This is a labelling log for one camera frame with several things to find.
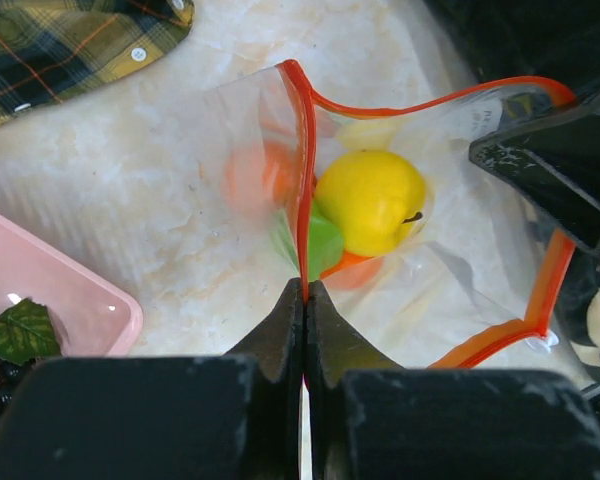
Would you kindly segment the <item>green toy fruit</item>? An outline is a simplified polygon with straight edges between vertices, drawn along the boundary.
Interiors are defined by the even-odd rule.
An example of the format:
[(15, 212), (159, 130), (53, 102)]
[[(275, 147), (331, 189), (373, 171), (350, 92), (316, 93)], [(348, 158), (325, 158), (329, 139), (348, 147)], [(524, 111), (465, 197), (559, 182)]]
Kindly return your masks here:
[[(269, 230), (275, 251), (296, 270), (299, 270), (296, 247), (291, 236), (286, 213), (279, 210)], [(308, 236), (308, 281), (313, 282), (336, 266), (344, 252), (344, 238), (339, 228), (322, 213), (317, 202), (312, 201)]]

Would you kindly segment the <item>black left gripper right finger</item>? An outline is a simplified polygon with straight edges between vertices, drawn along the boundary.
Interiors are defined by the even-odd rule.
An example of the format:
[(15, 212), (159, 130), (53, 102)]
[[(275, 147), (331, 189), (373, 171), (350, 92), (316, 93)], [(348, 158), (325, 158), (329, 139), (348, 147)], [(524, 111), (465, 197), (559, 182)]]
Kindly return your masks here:
[(600, 424), (546, 370), (407, 369), (319, 282), (305, 307), (316, 479), (600, 479)]

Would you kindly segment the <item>clear orange-zipper zip bag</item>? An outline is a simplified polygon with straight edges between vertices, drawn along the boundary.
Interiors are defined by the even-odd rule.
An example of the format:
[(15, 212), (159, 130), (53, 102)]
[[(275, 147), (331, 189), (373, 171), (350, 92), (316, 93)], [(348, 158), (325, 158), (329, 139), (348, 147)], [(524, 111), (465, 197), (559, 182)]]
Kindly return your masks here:
[[(573, 92), (556, 80), (523, 75), (425, 95), (378, 88), (328, 92), (293, 60), (203, 90), (191, 139), (206, 207), (203, 232), (215, 248), (200, 275), (220, 287), (206, 306), (208, 353), (223, 353), (273, 307), (289, 279), (302, 292), (319, 282), (337, 311), (397, 363), (472, 367), (525, 344), (550, 351), (553, 304), (573, 245), (552, 234), (534, 251), (531, 209), (510, 186), (469, 161), (471, 144), (499, 131), (507, 103), (524, 97), (565, 107)], [(274, 249), (269, 228), (238, 215), (224, 195), (234, 150), (275, 140), (300, 164), (292, 205), (299, 270)], [(427, 183), (424, 216), (355, 290), (308, 281), (309, 216), (318, 179), (348, 152), (381, 150), (409, 161)]]

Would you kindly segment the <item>yellow toy fruit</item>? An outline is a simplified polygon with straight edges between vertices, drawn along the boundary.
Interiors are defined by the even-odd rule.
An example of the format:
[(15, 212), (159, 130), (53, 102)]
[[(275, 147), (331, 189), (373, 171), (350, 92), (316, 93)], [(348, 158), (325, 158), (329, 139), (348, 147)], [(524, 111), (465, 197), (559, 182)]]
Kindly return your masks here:
[(320, 176), (314, 198), (344, 238), (346, 251), (363, 257), (397, 249), (424, 216), (427, 183), (403, 157), (381, 150), (338, 157)]

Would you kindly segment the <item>pink plastic basket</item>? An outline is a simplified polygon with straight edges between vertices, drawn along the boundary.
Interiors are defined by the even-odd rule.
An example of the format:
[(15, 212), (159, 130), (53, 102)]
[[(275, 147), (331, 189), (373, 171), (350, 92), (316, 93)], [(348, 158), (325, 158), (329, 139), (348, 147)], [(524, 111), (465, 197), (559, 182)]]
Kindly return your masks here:
[(0, 215), (0, 313), (24, 298), (48, 308), (68, 356), (126, 355), (143, 326), (129, 294)]

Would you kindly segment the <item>orange toy fruit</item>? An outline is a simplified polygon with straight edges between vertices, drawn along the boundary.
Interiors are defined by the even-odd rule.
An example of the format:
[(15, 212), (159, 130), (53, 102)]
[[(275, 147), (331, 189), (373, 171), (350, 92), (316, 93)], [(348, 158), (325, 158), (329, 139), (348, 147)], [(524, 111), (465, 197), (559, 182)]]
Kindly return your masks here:
[[(297, 192), (300, 164), (293, 147), (265, 140), (234, 150), (225, 163), (224, 195), (229, 206), (251, 224), (271, 228), (274, 215), (286, 213), (295, 244), (296, 218), (292, 199)], [(380, 272), (382, 257), (361, 257), (345, 250), (339, 263), (318, 280), (336, 290), (355, 290)]]

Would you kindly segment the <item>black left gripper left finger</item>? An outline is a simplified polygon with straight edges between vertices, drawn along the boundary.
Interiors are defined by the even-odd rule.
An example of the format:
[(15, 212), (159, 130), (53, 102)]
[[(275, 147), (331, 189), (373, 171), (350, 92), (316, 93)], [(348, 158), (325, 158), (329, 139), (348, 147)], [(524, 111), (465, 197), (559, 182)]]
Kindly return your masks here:
[(63, 358), (0, 418), (0, 479), (296, 479), (304, 307), (293, 279), (221, 356)]

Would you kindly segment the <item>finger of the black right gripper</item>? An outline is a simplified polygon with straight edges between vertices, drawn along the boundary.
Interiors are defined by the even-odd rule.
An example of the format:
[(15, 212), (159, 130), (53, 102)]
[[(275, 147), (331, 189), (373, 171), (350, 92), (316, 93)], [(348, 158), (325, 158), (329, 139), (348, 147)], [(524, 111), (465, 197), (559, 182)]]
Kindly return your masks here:
[(514, 187), (600, 265), (600, 92), (474, 141), (469, 160)]

